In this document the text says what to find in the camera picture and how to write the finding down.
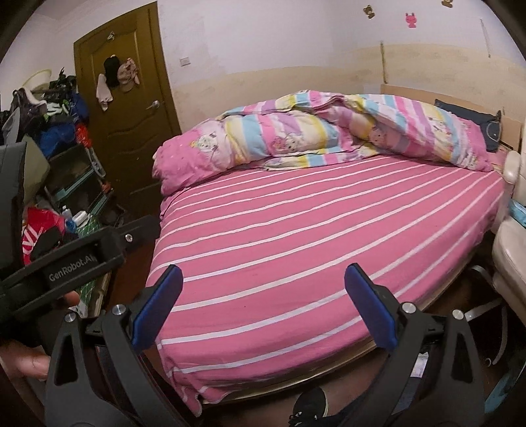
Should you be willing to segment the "person's left hand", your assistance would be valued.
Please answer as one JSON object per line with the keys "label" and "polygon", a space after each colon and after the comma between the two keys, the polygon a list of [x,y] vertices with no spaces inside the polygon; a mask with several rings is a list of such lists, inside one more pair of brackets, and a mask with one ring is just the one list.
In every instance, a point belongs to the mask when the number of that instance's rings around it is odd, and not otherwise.
{"label": "person's left hand", "polygon": [[[49,314],[63,312],[79,303],[79,294],[76,291],[69,292],[53,305]],[[1,367],[11,382],[24,377],[45,380],[50,360],[41,349],[30,348],[22,343],[10,342],[1,345]]]}

